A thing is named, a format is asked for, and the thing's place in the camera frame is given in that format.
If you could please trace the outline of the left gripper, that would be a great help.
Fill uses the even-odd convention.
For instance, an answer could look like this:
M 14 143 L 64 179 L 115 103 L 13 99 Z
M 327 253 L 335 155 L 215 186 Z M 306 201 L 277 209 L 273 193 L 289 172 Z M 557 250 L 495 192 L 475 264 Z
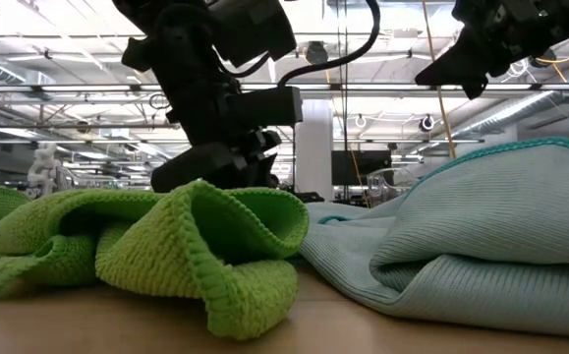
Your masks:
M 169 192 L 202 179 L 221 189 L 270 187 L 276 154 L 264 153 L 281 144 L 269 125 L 282 125 L 284 116 L 272 108 L 284 106 L 284 89 L 240 92 L 235 80 L 214 82 L 162 80 L 171 110 L 168 121 L 181 126 L 188 150 L 152 172 L 156 192 Z

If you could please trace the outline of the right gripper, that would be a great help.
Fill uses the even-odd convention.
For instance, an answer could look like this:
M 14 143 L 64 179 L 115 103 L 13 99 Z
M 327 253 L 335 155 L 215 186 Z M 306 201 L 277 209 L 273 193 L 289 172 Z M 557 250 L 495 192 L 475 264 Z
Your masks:
M 544 54 L 556 41 L 556 0 L 458 0 L 453 17 L 464 24 L 455 44 L 415 76 L 422 86 L 463 85 L 480 97 L 485 74 Z

